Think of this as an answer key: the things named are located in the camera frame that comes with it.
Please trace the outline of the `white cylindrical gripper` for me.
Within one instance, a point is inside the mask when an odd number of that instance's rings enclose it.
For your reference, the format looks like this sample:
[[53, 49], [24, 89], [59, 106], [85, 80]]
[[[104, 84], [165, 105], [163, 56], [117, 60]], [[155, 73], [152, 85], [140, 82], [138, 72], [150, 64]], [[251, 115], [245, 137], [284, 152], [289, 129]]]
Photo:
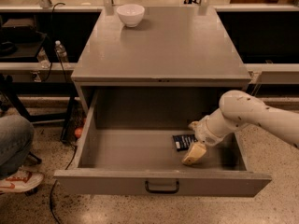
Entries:
[[228, 134], [235, 133], [246, 126], [245, 122], [227, 119], [220, 109], [204, 116], [199, 121], [191, 122], [188, 128], [194, 131], [196, 139], [201, 143], [191, 143], [182, 163], [184, 165], [196, 164], [206, 154], [206, 146], [214, 147]]

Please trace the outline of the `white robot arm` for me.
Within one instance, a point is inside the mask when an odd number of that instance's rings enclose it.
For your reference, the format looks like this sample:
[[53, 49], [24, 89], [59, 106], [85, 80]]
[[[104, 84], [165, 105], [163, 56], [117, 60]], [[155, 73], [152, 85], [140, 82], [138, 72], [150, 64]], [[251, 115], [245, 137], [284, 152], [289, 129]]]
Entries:
[[219, 144], [228, 134], [249, 124], [261, 127], [284, 142], [299, 146], [299, 114], [266, 105], [243, 91], [227, 91], [219, 100], [219, 108], [189, 124], [196, 142], [191, 143], [182, 159], [194, 165], [206, 154], [208, 147]]

